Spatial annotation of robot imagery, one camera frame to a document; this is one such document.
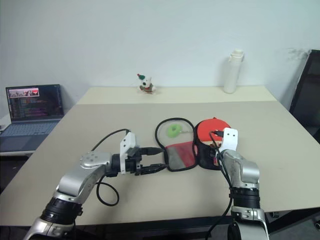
laptop screen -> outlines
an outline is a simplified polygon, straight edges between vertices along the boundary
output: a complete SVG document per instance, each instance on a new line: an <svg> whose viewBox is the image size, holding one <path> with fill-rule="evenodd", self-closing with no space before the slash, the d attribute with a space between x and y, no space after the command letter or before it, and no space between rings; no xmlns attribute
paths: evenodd
<svg viewBox="0 0 320 240"><path fill-rule="evenodd" d="M64 116L59 84L6 87L5 90L12 122Z"/></svg>

small plush figurine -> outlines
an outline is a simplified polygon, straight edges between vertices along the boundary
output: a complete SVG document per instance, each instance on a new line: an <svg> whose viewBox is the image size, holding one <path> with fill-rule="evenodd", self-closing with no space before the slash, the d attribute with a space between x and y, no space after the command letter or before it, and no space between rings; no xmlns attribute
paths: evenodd
<svg viewBox="0 0 320 240"><path fill-rule="evenodd" d="M139 79L141 80L141 84L140 84L140 90L148 93L148 94L152 94L155 90L156 87L151 83L151 77L145 77L144 75L141 74L137 74Z"/></svg>

floor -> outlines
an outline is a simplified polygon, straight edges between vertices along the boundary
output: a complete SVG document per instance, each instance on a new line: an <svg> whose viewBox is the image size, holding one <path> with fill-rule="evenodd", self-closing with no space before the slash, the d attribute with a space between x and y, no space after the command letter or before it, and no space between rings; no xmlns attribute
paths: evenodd
<svg viewBox="0 0 320 240"><path fill-rule="evenodd" d="M3 189L9 184L9 182L13 179L13 177L17 174L20 168L24 165L28 158L24 157L9 157L9 158L1 158L0 161L0 188L1 193ZM212 232L212 238L215 240L226 240L227 239L227 225L219 225ZM94 226L78 226L79 230L84 230L85 232L89 232L95 234L96 228ZM192 233L195 231L193 228L188 228L184 230L186 233ZM22 240L25 234L27 233L26 229L21 229L18 227L0 227L0 240ZM152 239L163 239L163 238L155 238L150 235L151 232L135 232L133 233L134 237L130 237L130 239L135 240L152 240ZM157 231L152 232L152 235L157 235ZM115 236L115 235L105 235L106 239L114 239L114 240L122 240L128 239L128 237L124 236ZM319 240L320 239L320 231L318 231L312 220L305 221L296 226L278 232L270 236L270 240Z"/></svg>

laptop keyboard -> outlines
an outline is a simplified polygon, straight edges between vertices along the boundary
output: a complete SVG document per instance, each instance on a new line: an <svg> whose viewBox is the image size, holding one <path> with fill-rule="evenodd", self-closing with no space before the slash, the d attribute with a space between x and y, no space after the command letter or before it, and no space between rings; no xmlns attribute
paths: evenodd
<svg viewBox="0 0 320 240"><path fill-rule="evenodd" d="M16 123L6 128L1 137L48 135L58 122Z"/></svg>

laptop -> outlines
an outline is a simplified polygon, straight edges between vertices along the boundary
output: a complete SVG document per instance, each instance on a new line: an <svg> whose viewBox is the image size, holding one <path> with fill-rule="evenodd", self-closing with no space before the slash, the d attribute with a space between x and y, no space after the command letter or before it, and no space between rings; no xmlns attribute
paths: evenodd
<svg viewBox="0 0 320 240"><path fill-rule="evenodd" d="M34 151L64 116L59 84L6 87L11 124L0 152Z"/></svg>

